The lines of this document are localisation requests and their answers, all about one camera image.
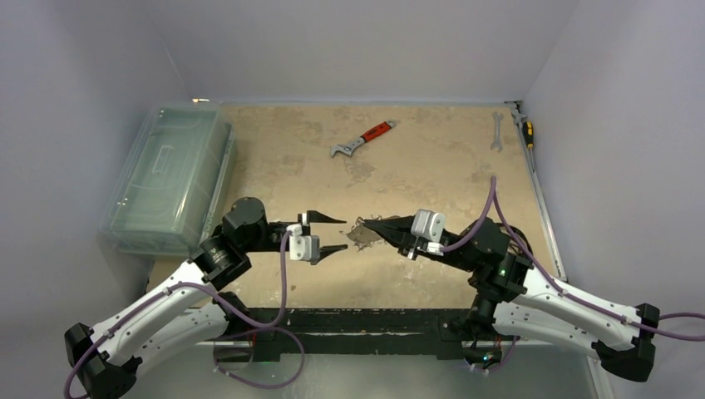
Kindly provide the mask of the large white keyring with keys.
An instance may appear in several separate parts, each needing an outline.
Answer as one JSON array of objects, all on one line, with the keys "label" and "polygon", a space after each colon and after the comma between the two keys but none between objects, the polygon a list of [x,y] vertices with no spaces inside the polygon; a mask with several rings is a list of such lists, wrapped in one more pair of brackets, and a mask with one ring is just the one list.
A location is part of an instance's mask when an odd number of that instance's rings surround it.
[{"label": "large white keyring with keys", "polygon": [[387,245],[387,242],[378,233],[365,225],[365,220],[362,216],[358,216],[349,229],[340,230],[339,233],[346,237],[358,252],[370,249],[375,245]]}]

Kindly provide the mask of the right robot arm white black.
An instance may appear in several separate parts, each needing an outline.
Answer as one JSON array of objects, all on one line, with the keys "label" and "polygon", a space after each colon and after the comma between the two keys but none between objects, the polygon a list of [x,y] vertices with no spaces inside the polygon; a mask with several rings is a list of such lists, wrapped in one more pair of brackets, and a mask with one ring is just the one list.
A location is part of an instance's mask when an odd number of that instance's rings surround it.
[{"label": "right robot arm white black", "polygon": [[[656,348],[651,328],[659,310],[647,303],[620,305],[544,274],[501,224],[474,222],[461,234],[445,228],[445,217],[423,210],[416,216],[363,219],[401,255],[467,272],[476,291],[467,317],[448,322],[474,340],[528,337],[582,352],[607,372],[646,382]],[[648,329],[641,330],[638,323]]]}]

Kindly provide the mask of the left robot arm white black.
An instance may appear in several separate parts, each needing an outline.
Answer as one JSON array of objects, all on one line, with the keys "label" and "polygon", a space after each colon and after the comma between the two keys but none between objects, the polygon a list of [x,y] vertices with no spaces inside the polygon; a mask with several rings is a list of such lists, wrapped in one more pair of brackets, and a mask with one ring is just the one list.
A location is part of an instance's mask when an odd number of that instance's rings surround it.
[{"label": "left robot arm white black", "polygon": [[119,398],[141,372],[185,346],[278,329],[286,313],[286,293],[274,318],[263,322],[221,290],[251,269],[249,254],[265,252],[279,255],[281,285],[286,288],[287,260],[315,265],[347,249],[345,244],[323,246],[311,232],[312,224],[336,221],[307,210],[294,221],[270,222],[261,200],[237,199],[213,233],[162,283],[103,322],[77,323],[66,330],[71,371],[63,396],[71,397],[71,385],[78,380],[86,398]]}]

